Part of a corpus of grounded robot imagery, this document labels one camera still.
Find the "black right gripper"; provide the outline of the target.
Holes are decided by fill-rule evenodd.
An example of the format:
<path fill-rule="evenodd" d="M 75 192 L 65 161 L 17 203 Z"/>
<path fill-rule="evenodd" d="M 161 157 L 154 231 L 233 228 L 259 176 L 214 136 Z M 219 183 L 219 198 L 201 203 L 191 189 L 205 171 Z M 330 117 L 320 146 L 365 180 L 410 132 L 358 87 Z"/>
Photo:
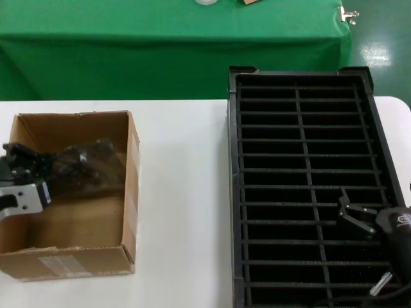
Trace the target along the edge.
<path fill-rule="evenodd" d="M 338 199 L 337 226 L 355 239 L 374 239 L 376 227 L 392 269 L 403 285 L 410 283 L 410 208 L 394 207 L 379 211 L 351 203 L 344 188 Z"/>

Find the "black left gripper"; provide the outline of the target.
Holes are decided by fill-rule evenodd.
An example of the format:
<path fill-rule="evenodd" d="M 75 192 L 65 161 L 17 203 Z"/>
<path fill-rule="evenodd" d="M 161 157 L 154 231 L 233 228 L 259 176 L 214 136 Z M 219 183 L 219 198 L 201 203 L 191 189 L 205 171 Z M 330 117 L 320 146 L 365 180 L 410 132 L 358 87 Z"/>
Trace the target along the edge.
<path fill-rule="evenodd" d="M 54 154 L 39 153 L 19 143 L 3 144 L 6 156 L 1 157 L 1 187 L 20 186 L 32 183 L 32 176 L 49 176 L 52 171 Z M 12 166 L 10 162 L 45 162 Z"/>

